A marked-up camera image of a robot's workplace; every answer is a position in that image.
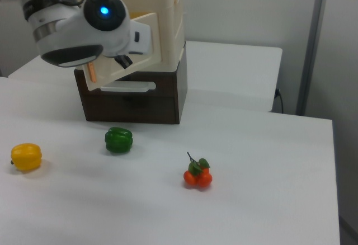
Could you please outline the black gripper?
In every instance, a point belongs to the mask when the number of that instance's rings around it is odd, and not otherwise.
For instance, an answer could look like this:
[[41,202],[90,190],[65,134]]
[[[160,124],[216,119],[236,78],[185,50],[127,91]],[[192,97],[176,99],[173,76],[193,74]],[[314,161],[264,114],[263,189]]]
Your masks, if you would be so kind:
[[118,55],[114,59],[124,69],[130,67],[133,64],[133,61],[127,55]]

